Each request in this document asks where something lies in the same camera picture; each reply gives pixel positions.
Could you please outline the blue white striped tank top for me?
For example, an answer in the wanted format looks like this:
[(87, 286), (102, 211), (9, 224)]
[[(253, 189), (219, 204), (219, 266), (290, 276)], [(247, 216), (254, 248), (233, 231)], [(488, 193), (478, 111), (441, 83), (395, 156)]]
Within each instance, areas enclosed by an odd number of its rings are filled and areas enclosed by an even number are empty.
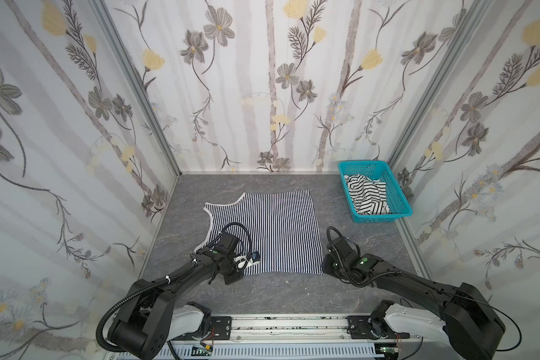
[(209, 217), (201, 249), (226, 231), (243, 241), (237, 252), (257, 252), (260, 261), (246, 268), (246, 276), (267, 272), (321, 275), (323, 248), (309, 190), (281, 193), (243, 193), (231, 204), (207, 202)]

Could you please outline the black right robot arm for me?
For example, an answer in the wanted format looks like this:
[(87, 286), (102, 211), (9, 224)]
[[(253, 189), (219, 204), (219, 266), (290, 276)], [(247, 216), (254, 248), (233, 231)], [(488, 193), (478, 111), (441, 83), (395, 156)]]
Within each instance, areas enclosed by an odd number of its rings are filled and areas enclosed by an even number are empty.
[(506, 331), (503, 312), (491, 306), (474, 286), (452, 286), (411, 274), (378, 256), (362, 254), (359, 246), (341, 233), (328, 238), (327, 250), (323, 273), (354, 287), (389, 291), (417, 305), (408, 308), (381, 301), (367, 321), (370, 336), (419, 335), (449, 345), (464, 359), (492, 359), (501, 351)]

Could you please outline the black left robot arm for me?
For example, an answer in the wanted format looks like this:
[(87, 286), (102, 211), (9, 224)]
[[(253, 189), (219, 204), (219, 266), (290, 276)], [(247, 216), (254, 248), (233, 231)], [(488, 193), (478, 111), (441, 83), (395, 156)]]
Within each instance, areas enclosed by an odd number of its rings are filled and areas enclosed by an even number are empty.
[(154, 359), (174, 335), (170, 334), (177, 300), (190, 288), (223, 276), (226, 285), (243, 279), (247, 264), (260, 260), (247, 227), (223, 226), (219, 235), (196, 251), (181, 268), (153, 281), (138, 280), (126, 297), (114, 304), (95, 330), (97, 344), (111, 353), (128, 352)]

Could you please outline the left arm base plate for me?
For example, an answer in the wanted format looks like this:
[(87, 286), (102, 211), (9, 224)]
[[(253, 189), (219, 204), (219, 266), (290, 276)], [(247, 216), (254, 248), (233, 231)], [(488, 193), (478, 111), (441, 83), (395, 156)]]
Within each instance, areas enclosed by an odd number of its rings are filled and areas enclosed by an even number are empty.
[(231, 336), (233, 318), (231, 316), (206, 316), (198, 330), (201, 341), (228, 341)]

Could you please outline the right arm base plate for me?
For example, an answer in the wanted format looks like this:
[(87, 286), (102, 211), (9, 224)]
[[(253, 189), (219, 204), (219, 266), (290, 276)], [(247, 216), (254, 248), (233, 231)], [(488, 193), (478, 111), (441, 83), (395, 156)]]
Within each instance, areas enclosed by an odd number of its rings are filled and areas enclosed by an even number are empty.
[(408, 333), (397, 333), (390, 329), (383, 318), (369, 315), (348, 316), (346, 333), (353, 340), (397, 340), (409, 339)]

